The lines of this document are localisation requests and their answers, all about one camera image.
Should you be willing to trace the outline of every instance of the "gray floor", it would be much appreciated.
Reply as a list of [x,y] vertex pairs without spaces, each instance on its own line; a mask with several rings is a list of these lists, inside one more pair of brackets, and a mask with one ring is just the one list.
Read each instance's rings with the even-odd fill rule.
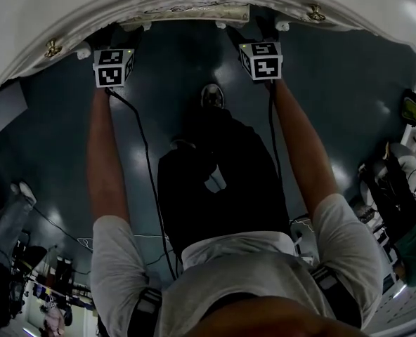
[[[259,37],[252,23],[243,34]],[[401,137],[404,124],[398,109],[402,91],[415,83],[416,55],[407,46],[367,32],[292,25],[280,39],[285,80],[325,143],[339,186],[350,199],[357,193],[358,164],[382,139]],[[74,237],[92,235],[85,180],[91,65],[91,58],[72,56],[23,79],[29,109],[0,133],[0,205],[9,183],[25,180],[38,198],[38,209]],[[155,178],[158,159],[181,132],[188,101],[198,98],[211,81],[223,88],[233,116],[253,126],[271,150],[267,91],[241,69],[226,33],[213,22],[160,22],[145,33],[133,75],[122,91],[141,114]],[[135,116],[116,101],[112,113],[132,227],[137,234],[159,234]],[[304,204],[277,132],[287,208],[295,218],[304,213]],[[57,244],[57,251],[74,258],[78,271],[90,269],[91,254],[35,212],[27,229],[32,243],[46,248]],[[146,262],[162,255],[160,239],[139,237],[138,243]],[[169,278],[165,258],[150,269]],[[78,280],[85,282],[87,276]]]

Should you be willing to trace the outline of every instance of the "person in background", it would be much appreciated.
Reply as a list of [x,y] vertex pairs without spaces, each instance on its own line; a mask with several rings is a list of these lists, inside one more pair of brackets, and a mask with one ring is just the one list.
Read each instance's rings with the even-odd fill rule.
[[[379,247],[339,193],[325,148],[285,82],[274,88],[325,285],[316,282],[324,275],[296,256],[272,157],[210,84],[202,89],[188,138],[160,159],[164,230],[184,273],[163,293],[151,333],[143,333],[147,313],[138,316],[137,306],[150,291],[149,278],[131,230],[110,112],[113,92],[96,89],[87,144],[91,292],[110,337],[153,336],[154,330],[159,337],[364,336],[360,328],[382,296]],[[227,186],[213,193],[204,182],[216,166]],[[324,294],[333,286],[341,291],[334,311]],[[347,324],[336,320],[340,315]]]
[[52,301],[39,309],[44,314],[45,331],[47,333],[51,331],[53,336],[63,336],[65,334],[65,319],[57,305]]
[[394,272],[408,286],[416,286],[416,198],[410,190],[406,174],[386,144],[384,163],[386,181],[390,188],[383,190],[375,176],[363,164],[359,175],[369,187],[389,240],[395,246],[399,261]]

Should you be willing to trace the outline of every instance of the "short sleeve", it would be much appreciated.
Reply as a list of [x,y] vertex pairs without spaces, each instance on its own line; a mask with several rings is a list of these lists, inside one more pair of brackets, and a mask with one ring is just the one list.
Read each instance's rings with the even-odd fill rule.
[[360,306],[365,327],[382,297],[382,259],[377,241],[340,194],[316,208],[313,228],[320,263],[332,268]]
[[103,216],[93,226],[91,293],[110,337],[126,337],[139,294],[148,286],[129,224]]

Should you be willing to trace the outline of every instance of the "marker cube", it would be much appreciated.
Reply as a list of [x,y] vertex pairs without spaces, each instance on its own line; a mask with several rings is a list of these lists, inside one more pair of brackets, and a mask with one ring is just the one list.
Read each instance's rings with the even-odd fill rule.
[[240,44],[241,63],[253,80],[281,79],[283,56],[278,42]]
[[97,87],[124,86],[133,69],[134,49],[94,51]]

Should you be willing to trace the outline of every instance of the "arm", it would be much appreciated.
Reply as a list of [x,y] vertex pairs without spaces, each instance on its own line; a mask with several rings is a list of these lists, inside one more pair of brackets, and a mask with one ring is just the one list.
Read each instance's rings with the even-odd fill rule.
[[86,174],[94,219],[114,215],[129,224],[124,172],[112,125],[110,97],[102,88],[96,89],[91,108]]
[[313,221],[320,263],[332,268],[351,292],[365,326],[382,296],[377,242],[337,193],[325,148],[283,80],[276,82],[275,105],[292,170]]
[[313,219],[316,207],[337,193],[327,152],[308,117],[283,80],[275,82],[275,108],[285,137],[292,171]]
[[124,337],[138,297],[148,287],[148,278],[130,227],[110,101],[103,89],[94,95],[87,150],[89,196],[95,218],[91,292],[108,334]]

